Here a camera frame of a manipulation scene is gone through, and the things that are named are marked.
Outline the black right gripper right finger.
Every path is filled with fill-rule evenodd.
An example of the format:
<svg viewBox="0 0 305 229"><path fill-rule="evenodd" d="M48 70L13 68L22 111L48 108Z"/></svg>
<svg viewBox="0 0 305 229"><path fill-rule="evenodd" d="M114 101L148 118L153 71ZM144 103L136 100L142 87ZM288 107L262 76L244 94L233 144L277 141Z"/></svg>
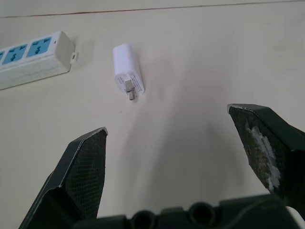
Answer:
<svg viewBox="0 0 305 229"><path fill-rule="evenodd" d="M227 111L264 187L286 205L305 208L305 132L266 106L229 104Z"/></svg>

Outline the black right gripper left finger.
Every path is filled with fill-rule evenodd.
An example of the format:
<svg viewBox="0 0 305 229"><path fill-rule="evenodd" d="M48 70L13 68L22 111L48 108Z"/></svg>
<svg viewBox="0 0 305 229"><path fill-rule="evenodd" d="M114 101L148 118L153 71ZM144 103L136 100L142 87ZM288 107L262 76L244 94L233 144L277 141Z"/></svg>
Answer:
<svg viewBox="0 0 305 229"><path fill-rule="evenodd" d="M19 229L72 229L95 219L105 181L105 127L71 141Z"/></svg>

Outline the white charger plug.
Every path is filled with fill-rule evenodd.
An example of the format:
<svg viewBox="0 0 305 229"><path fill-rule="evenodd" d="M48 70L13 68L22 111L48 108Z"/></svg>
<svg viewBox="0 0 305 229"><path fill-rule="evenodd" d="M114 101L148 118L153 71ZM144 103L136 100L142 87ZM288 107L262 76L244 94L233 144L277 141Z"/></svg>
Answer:
<svg viewBox="0 0 305 229"><path fill-rule="evenodd" d="M130 101L144 93L138 58L129 44L123 43L114 47L113 64L115 81Z"/></svg>

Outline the white power strip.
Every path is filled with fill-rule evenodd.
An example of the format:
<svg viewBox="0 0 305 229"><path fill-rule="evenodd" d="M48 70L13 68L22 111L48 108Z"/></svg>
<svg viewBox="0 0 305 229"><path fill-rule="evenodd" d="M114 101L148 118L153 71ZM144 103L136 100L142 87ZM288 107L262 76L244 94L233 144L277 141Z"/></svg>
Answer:
<svg viewBox="0 0 305 229"><path fill-rule="evenodd" d="M67 73L77 59L63 31L0 49L0 90Z"/></svg>

